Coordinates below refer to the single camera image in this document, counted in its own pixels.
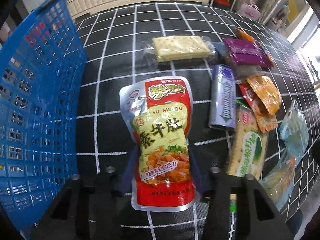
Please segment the clear-wrapped cracker pack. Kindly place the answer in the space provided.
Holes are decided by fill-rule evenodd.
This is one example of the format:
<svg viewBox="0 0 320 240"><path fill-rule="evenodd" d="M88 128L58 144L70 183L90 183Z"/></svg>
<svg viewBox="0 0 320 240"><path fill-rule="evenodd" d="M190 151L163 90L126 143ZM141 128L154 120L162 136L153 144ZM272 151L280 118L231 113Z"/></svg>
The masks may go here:
<svg viewBox="0 0 320 240"><path fill-rule="evenodd" d="M216 61L218 51L209 37L172 35L154 37L144 43L143 56L149 66L197 59Z"/></svg>

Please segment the red yellow snack pouch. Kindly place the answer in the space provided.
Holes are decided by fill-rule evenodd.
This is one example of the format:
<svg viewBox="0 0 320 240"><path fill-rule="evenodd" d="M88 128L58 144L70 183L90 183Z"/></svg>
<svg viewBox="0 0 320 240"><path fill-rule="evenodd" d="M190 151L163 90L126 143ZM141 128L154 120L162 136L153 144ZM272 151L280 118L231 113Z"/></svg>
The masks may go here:
<svg viewBox="0 0 320 240"><path fill-rule="evenodd" d="M179 212L193 205L187 136L193 96L182 76L154 77L119 92L120 112L139 156L132 183L135 210Z"/></svg>

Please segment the light blue snack packet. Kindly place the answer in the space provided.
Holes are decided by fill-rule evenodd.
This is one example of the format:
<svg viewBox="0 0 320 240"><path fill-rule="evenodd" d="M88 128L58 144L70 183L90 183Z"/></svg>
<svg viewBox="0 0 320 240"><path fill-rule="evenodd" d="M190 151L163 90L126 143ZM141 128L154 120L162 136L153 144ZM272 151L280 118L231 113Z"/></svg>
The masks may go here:
<svg viewBox="0 0 320 240"><path fill-rule="evenodd" d="M279 137L288 155L295 158L295 166L301 161L309 142L309 132L303 111L294 99L279 127Z"/></svg>

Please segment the green cracker pack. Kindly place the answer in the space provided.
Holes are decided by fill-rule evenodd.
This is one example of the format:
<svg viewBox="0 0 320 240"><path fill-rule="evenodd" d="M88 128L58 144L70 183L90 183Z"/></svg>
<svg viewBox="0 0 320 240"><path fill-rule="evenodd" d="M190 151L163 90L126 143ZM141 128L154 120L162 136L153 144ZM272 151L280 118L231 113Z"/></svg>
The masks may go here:
<svg viewBox="0 0 320 240"><path fill-rule="evenodd" d="M268 134L260 131L253 111L238 102L235 137L226 173L237 177L252 174L259 180L263 171L267 143Z"/></svg>

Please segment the pink gift bag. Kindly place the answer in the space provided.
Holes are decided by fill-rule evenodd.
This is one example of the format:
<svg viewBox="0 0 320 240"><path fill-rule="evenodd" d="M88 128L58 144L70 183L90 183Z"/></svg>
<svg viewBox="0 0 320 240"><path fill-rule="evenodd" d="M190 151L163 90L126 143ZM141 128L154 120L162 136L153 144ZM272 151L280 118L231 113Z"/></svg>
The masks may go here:
<svg viewBox="0 0 320 240"><path fill-rule="evenodd" d="M250 1L250 3L242 3L236 13L255 21L257 21L261 15L259 8L252 1Z"/></svg>

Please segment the silver purple snack tube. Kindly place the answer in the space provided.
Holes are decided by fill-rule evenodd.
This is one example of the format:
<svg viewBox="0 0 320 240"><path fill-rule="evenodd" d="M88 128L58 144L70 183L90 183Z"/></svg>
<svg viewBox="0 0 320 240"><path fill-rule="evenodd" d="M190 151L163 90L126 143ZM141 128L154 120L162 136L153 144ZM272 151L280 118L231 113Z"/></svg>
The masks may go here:
<svg viewBox="0 0 320 240"><path fill-rule="evenodd" d="M231 68L217 64L212 68L211 102L208 126L231 131L236 121L235 79Z"/></svg>

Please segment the blue orange snack bag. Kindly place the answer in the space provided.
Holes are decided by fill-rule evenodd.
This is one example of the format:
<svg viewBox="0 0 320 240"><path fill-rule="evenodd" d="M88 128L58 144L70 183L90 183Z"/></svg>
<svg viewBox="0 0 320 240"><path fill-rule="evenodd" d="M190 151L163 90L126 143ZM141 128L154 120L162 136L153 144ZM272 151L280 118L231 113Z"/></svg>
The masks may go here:
<svg viewBox="0 0 320 240"><path fill-rule="evenodd" d="M280 211L293 191L295 181L296 159L287 152L272 168L270 173L260 181L260 185Z"/></svg>

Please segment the red potato chip packet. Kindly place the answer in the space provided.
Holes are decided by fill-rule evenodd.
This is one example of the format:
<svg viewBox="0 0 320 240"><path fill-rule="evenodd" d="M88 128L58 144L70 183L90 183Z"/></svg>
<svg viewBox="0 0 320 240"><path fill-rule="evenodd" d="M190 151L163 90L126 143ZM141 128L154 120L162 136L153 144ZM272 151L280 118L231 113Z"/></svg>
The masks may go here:
<svg viewBox="0 0 320 240"><path fill-rule="evenodd" d="M251 107L258 127L262 133L270 132L278 127L276 115L268 113L261 99L255 94L251 86L245 82L238 84L243 97Z"/></svg>

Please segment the blue plastic basket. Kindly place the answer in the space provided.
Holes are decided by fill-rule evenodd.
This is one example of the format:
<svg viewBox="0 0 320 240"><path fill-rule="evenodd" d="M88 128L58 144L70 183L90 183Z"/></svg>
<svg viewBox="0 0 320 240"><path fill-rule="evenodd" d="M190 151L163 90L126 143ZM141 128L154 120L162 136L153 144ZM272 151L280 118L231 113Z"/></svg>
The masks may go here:
<svg viewBox="0 0 320 240"><path fill-rule="evenodd" d="M87 55L66 0L46 0L1 48L1 205L17 230L38 222L72 174Z"/></svg>

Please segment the purple snack packet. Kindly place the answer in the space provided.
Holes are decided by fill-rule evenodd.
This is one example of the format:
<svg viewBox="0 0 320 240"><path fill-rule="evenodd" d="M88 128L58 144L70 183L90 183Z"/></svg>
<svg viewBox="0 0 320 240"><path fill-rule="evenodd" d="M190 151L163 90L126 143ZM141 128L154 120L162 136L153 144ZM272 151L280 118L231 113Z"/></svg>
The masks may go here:
<svg viewBox="0 0 320 240"><path fill-rule="evenodd" d="M226 57L232 66L259 66L270 68L274 63L269 59L258 42L236 38L223 38Z"/></svg>

